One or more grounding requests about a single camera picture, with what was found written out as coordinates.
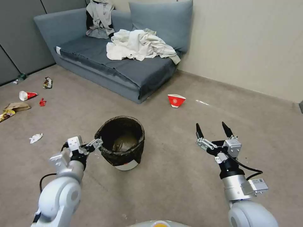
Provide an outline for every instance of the sofa cushion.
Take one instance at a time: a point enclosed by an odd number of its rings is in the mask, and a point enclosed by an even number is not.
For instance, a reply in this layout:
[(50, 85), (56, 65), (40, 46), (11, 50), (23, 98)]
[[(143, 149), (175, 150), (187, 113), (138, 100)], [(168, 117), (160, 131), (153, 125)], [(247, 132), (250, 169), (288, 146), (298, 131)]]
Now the sofa cushion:
[(193, 13), (193, 1), (172, 3), (130, 2), (135, 29), (149, 28), (175, 50), (187, 52)]
[(54, 49), (59, 54), (83, 65), (95, 68), (109, 76), (119, 77), (133, 83), (140, 89), (139, 99), (156, 90), (168, 80), (176, 70), (170, 58), (146, 58), (143, 61), (124, 59), (112, 61), (106, 56), (106, 44), (110, 39), (98, 39), (83, 36), (70, 42), (58, 45)]
[(120, 31), (120, 29), (125, 29), (131, 31), (133, 29), (132, 18), (130, 12), (122, 12), (119, 10), (113, 10), (111, 12), (111, 22), (113, 23), (113, 28), (115, 32)]

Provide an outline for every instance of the gray wall panel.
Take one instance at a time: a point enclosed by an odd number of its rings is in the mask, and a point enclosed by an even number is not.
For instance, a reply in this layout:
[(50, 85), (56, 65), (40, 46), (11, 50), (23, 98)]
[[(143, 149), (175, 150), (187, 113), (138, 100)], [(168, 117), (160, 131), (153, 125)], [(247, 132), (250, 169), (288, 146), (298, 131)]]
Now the gray wall panel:
[(55, 63), (34, 16), (45, 14), (40, 0), (2, 1), (0, 44), (22, 73), (30, 73)]
[(42, 0), (47, 13), (86, 7), (85, 0)]
[(0, 47), (0, 84), (16, 79), (18, 70)]

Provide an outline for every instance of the black cable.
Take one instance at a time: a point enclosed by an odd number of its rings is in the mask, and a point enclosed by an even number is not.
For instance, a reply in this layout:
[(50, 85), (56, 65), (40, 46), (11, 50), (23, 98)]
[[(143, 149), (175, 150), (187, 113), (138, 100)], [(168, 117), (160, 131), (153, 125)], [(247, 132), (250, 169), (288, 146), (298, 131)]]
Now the black cable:
[(260, 175), (260, 174), (261, 173), (254, 173), (254, 174), (250, 175), (248, 178), (246, 178), (246, 180), (249, 180), (250, 178), (253, 178), (253, 177), (255, 177), (257, 175)]
[(228, 152), (225, 152), (224, 154), (226, 154), (228, 157), (230, 157), (232, 160), (234, 160), (238, 165), (242, 166), (243, 168), (248, 169), (250, 171), (257, 172), (257, 174), (255, 173), (253, 175), (250, 175), (246, 180), (249, 180), (250, 178), (252, 178), (254, 176), (257, 176), (257, 175), (260, 175), (260, 174), (263, 173), (263, 171), (261, 171), (261, 170), (257, 170), (257, 169), (254, 169), (254, 168), (251, 168), (251, 167), (248, 167), (248, 166), (242, 164), (241, 162), (239, 162), (236, 159), (234, 159)]
[(61, 151), (63, 151), (64, 148), (68, 148), (68, 143), (67, 143), (67, 142), (65, 142), (65, 143), (63, 144), (63, 146), (62, 146), (62, 148), (61, 148)]
[(39, 186), (40, 186), (40, 193), (42, 192), (42, 181), (43, 181), (43, 179), (46, 178), (46, 177), (49, 177), (49, 176), (53, 176), (53, 175), (57, 175), (57, 174), (56, 173), (50, 173), (50, 174), (46, 174), (45, 176), (43, 176), (41, 178), (40, 184), (39, 184)]

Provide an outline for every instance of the gray carpet floor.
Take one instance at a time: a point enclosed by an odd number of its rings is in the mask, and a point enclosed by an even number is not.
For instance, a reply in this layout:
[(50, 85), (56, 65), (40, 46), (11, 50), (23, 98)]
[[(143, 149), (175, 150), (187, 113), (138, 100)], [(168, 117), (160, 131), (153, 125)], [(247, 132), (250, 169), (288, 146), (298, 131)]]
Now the gray carpet floor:
[[(53, 79), (52, 89), (42, 88), (46, 76)], [(195, 144), (197, 122), (209, 140), (225, 139), (221, 121), (243, 144), (239, 160), (264, 171), (262, 177), (270, 189), (254, 201), (271, 211), (280, 226), (302, 225), (303, 115), (298, 104), (176, 72), (138, 105), (52, 66), (19, 85), (0, 87), (0, 107), (19, 102), (20, 90), (39, 96), (27, 101), (31, 109), (0, 123), (2, 227), (30, 226), (37, 210), (39, 180), (54, 172), (48, 159), (68, 138), (81, 135), (89, 142), (106, 120), (119, 115), (135, 117), (145, 128), (142, 162), (122, 172), (92, 153), (71, 226), (124, 227), (151, 219), (192, 227), (228, 226), (220, 169)], [(169, 105), (167, 94), (171, 93), (187, 98), (180, 108)], [(42, 97), (45, 107), (39, 106)], [(30, 144), (36, 133), (44, 136)]]

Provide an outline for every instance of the black trash bag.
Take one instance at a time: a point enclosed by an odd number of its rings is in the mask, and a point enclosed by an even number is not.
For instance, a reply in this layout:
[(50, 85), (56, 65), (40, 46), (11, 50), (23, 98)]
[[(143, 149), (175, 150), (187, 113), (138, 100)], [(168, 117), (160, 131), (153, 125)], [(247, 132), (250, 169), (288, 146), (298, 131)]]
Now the black trash bag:
[(113, 166), (121, 166), (135, 160), (141, 162), (145, 132), (135, 118), (119, 116), (109, 119), (96, 132), (95, 139), (102, 138), (99, 148), (102, 156)]

